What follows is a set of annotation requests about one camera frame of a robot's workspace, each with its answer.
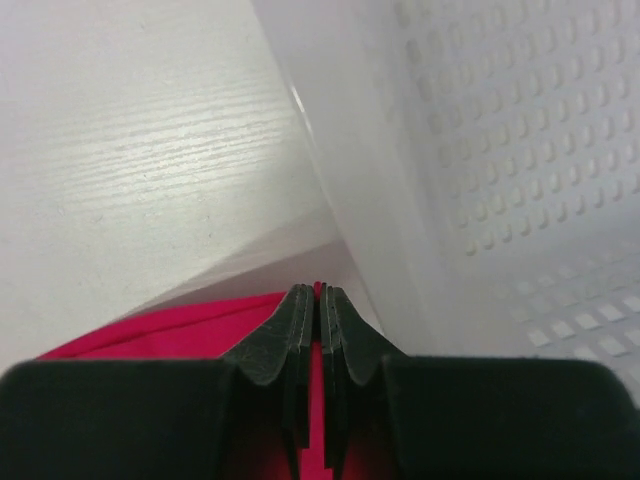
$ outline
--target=white plastic panel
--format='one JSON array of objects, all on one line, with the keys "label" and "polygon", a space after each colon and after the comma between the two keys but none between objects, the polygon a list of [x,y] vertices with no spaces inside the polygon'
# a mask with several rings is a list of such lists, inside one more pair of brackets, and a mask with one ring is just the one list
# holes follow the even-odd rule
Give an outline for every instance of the white plastic panel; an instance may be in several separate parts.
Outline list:
[{"label": "white plastic panel", "polygon": [[640,2],[256,5],[388,336],[640,394]]}]

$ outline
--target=red fabric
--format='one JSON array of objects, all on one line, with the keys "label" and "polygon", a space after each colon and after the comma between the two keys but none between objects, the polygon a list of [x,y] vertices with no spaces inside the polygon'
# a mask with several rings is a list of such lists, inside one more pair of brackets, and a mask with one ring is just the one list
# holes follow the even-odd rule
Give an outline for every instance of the red fabric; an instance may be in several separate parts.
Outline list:
[{"label": "red fabric", "polygon": [[[319,284],[315,292],[319,296]],[[139,315],[84,335],[41,358],[216,358],[264,323],[284,295],[273,293]],[[301,478],[330,480],[331,470],[324,468],[322,349],[317,342],[312,347],[310,389],[310,448],[301,453]]]},{"label": "red fabric", "polygon": [[139,315],[84,335],[42,358],[216,358],[269,318],[284,295]]}]

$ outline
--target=white wood grain surface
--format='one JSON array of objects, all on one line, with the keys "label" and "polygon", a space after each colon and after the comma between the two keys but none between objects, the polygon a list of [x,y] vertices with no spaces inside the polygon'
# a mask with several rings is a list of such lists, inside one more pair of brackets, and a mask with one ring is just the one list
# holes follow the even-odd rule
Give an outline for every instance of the white wood grain surface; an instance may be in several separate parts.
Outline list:
[{"label": "white wood grain surface", "polygon": [[0,370],[320,277],[370,314],[248,0],[0,0]]}]

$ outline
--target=perforated plastic panel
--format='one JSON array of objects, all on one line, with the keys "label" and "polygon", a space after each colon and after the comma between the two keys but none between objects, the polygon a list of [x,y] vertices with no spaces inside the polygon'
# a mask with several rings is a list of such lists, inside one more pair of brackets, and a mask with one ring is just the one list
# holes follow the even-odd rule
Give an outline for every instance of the perforated plastic panel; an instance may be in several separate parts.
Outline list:
[{"label": "perforated plastic panel", "polygon": [[640,2],[266,3],[391,339],[597,360],[639,394]]}]

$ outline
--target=pink fabric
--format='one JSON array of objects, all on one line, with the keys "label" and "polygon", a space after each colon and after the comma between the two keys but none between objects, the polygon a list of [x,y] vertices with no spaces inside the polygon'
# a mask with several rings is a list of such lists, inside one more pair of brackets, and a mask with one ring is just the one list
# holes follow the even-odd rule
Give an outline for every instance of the pink fabric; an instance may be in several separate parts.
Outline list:
[{"label": "pink fabric", "polygon": [[[319,284],[315,292],[319,296]],[[267,320],[284,295],[273,293],[135,316],[84,335],[41,358],[216,358]],[[301,452],[301,478],[330,480],[331,470],[324,468],[322,347],[317,342],[312,347],[310,389],[311,443]]]},{"label": "pink fabric", "polygon": [[216,358],[269,318],[284,295],[139,315],[84,335],[42,358]]}]

